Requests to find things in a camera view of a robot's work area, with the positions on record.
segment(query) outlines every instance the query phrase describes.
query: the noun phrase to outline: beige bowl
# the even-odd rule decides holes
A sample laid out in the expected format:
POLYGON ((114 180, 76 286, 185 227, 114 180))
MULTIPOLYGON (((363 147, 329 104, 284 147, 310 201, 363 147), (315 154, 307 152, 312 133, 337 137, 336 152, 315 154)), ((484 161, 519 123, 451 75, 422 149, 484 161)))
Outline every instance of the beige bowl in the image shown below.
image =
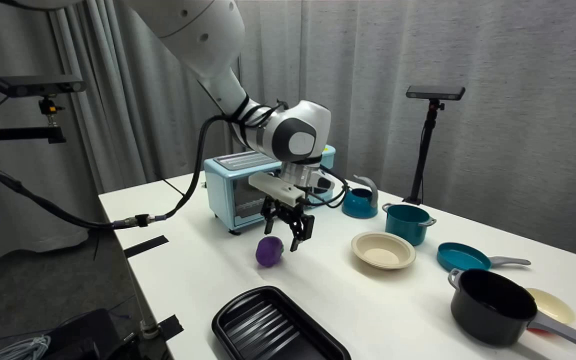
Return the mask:
POLYGON ((575 312, 557 296, 544 290, 526 287, 526 291, 534 298, 537 309, 562 324, 575 321, 575 312))
POLYGON ((379 269, 401 269, 416 258, 415 248, 397 235, 382 231, 362 232, 352 239, 352 251, 379 269))

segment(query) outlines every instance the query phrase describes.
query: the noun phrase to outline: toaster oven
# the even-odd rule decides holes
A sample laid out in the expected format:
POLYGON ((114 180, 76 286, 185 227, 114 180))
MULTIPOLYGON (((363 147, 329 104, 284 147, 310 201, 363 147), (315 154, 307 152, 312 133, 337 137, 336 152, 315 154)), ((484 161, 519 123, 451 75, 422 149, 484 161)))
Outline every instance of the toaster oven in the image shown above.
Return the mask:
MULTIPOLYGON (((335 148, 327 145, 321 164, 329 169, 334 162, 335 148)), ((234 153, 206 159, 203 162, 208 190, 208 203, 215 216, 231 233, 263 221, 261 207, 266 194, 249 184, 254 173, 279 173, 281 162, 256 151, 234 153)), ((332 198, 333 190, 318 193, 324 200, 332 198)), ((309 200, 317 203, 315 198, 309 200)))

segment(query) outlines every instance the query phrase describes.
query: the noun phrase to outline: teal frying pan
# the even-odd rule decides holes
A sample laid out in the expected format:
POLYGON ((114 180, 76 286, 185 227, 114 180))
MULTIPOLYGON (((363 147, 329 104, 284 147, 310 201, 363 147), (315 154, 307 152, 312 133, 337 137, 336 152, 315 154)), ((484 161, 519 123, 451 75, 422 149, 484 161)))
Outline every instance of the teal frying pan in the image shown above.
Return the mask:
POLYGON ((530 265, 526 259, 514 257, 493 256, 488 257, 481 251, 462 243, 442 243, 437 249, 437 262, 447 271, 459 269, 488 270, 504 264, 530 265))

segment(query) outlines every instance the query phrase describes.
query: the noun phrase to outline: gray curtain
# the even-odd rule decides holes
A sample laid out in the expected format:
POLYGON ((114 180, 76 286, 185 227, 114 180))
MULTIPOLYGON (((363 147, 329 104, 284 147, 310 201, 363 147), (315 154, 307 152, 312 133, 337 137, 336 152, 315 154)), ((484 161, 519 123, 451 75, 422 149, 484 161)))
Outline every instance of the gray curtain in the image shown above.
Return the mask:
POLYGON ((424 202, 576 253, 576 1, 237 4, 244 88, 327 106, 341 173, 409 194, 428 103, 406 89, 464 86, 439 113, 424 202))
MULTIPOLYGON (((158 175, 190 173, 199 127, 218 113, 121 1, 88 0, 50 13, 0 4, 0 76, 52 74, 73 74, 87 83, 85 92, 55 100, 66 107, 57 120, 68 142, 0 141, 0 169, 91 221, 103 220, 97 194, 158 175)), ((45 124, 37 98, 11 99, 0 107, 0 128, 45 124)), ((213 125, 204 157, 231 152, 225 129, 213 125)), ((86 230, 0 185, 0 256, 73 246, 86 238, 86 230)))

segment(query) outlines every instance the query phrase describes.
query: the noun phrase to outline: black baking tray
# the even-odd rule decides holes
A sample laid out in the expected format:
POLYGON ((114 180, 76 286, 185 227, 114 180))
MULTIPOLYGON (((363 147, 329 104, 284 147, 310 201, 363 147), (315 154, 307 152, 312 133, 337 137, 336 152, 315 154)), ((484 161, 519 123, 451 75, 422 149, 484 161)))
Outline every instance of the black baking tray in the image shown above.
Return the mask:
POLYGON ((212 331, 233 360, 350 360, 346 348, 274 286, 232 299, 212 331))

